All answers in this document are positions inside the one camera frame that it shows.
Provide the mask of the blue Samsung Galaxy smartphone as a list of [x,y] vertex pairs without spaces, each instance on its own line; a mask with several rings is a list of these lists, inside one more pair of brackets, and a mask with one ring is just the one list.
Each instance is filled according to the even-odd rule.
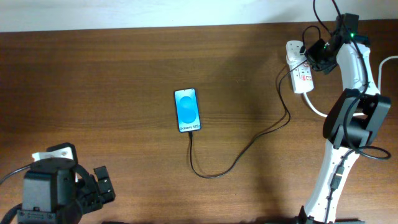
[[200,130],[201,120],[196,90],[194,88],[176,90],[174,98],[179,132],[187,133]]

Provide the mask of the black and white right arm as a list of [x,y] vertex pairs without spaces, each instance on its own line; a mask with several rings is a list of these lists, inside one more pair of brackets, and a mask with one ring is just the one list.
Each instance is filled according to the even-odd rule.
[[323,125],[325,155],[309,200],[297,223],[335,223],[336,208],[348,174],[356,160],[371,158],[372,145],[391,107],[373,82],[369,64],[370,43],[358,35],[359,17],[338,14],[329,41],[319,39],[304,53],[314,71],[330,73],[339,67],[344,91]]

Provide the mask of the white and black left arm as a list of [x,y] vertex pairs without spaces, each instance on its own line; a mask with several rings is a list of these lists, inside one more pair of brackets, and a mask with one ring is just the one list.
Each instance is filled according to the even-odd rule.
[[83,215],[103,208],[116,198],[106,166],[94,174],[79,164],[76,147],[61,143],[32,154],[34,161],[1,179],[26,171],[22,202],[12,207],[1,223],[79,223]]

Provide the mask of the white power strip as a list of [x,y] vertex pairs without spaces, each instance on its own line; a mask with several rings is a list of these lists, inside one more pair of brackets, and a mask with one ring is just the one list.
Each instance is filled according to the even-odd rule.
[[[290,40],[286,43],[286,51],[288,48],[301,48],[303,42],[299,40]],[[314,89],[310,66],[306,60],[296,65],[289,65],[290,76],[294,93],[308,93]]]

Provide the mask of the white USB wall charger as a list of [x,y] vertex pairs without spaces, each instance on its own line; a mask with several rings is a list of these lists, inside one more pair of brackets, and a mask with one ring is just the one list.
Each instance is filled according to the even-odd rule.
[[304,53],[300,53],[300,48],[288,48],[286,61],[288,65],[296,65],[306,60]]

